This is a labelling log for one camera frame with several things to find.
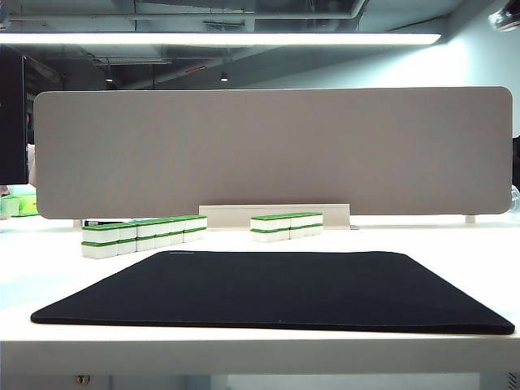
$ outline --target exposed ceiling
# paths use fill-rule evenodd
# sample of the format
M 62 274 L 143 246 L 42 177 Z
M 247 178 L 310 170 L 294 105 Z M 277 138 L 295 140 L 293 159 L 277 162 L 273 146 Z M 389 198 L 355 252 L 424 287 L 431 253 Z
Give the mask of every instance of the exposed ceiling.
M 462 0 L 3 0 L 8 32 L 364 32 L 442 33 Z M 353 19 L 307 19 L 309 14 Z M 287 15 L 291 19 L 263 19 Z M 226 88 L 389 50 L 383 48 L 48 45 L 19 50 L 54 69 L 65 89 Z M 190 72 L 193 69 L 204 69 Z

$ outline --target desk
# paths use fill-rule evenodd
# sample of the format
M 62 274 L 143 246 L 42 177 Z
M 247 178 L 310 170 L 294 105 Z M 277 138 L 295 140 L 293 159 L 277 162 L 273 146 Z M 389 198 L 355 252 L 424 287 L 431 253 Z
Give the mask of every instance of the desk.
M 520 326 L 520 223 L 507 216 L 352 217 L 357 231 L 272 244 L 209 232 L 186 250 L 387 250 L 425 267 Z M 349 331 L 102 327 L 31 323 L 30 314 L 161 250 L 80 256 L 72 221 L 0 221 L 3 375 L 352 374 L 520 371 L 520 333 L 452 336 Z

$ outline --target wall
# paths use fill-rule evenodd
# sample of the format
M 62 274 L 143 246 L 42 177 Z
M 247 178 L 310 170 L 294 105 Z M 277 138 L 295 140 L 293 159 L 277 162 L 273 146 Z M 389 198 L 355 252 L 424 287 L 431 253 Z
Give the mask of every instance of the wall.
M 495 32 L 487 17 L 506 3 L 493 2 L 444 44 L 420 50 L 398 50 L 296 75 L 248 85 L 253 89 L 503 85 L 520 96 L 520 28 Z M 474 0 L 456 11 L 452 24 L 465 21 Z M 515 117 L 520 102 L 514 103 Z M 514 125 L 513 134 L 520 135 Z

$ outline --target black mouse pad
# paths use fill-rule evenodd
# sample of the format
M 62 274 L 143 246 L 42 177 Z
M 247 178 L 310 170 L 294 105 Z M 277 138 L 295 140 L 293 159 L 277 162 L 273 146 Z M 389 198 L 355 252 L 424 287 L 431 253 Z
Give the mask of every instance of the black mouse pad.
M 514 325 L 400 253 L 157 253 L 35 323 L 505 335 Z

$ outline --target fluorescent light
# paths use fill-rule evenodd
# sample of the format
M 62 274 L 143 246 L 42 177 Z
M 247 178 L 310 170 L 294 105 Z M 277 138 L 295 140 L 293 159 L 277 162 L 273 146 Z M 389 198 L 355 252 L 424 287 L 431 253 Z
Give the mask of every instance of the fluorescent light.
M 162 32 L 1 32 L 0 43 L 11 45 L 431 45 L 440 34 L 363 33 L 162 33 Z

